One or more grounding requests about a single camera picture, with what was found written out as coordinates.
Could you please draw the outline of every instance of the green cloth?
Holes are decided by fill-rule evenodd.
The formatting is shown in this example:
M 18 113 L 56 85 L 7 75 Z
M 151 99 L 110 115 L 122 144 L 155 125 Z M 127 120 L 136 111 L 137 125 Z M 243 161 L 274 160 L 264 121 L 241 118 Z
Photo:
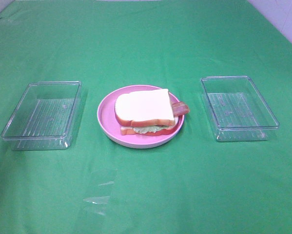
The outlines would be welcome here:
M 214 139 L 199 80 L 235 75 L 266 99 L 275 138 Z M 0 13 L 0 134 L 28 83 L 60 80 L 82 81 L 77 138 L 18 152 L 0 138 L 0 234 L 292 234 L 292 45 L 247 1 L 13 2 Z M 132 84 L 189 105 L 168 143 L 103 133 L 99 103 Z

